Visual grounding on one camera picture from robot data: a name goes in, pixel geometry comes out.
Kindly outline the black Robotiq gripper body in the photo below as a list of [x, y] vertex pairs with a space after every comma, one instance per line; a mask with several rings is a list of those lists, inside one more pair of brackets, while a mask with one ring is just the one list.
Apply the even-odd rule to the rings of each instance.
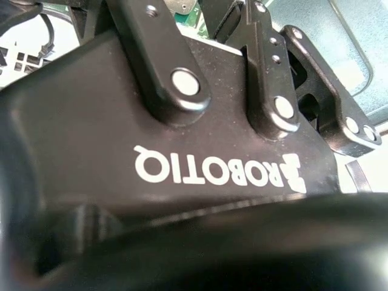
[[213, 99], [187, 127], [114, 31], [1, 92], [1, 289], [386, 290], [387, 195], [341, 193], [300, 112], [259, 136], [242, 57], [189, 45]]

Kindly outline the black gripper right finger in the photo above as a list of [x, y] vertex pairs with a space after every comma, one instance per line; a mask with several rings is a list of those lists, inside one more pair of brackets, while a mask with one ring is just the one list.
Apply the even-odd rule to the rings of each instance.
[[337, 153], [359, 157], [377, 149], [381, 136], [311, 40], [297, 27], [272, 27], [260, 1], [241, 7], [239, 49], [246, 51], [248, 117], [269, 139], [295, 133], [315, 101], [317, 131]]

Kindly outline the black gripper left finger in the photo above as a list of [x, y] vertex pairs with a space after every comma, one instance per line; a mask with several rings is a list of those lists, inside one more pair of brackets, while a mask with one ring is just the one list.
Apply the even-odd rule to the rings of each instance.
[[150, 113], [193, 124], [211, 102], [209, 82], [164, 1], [107, 1]]

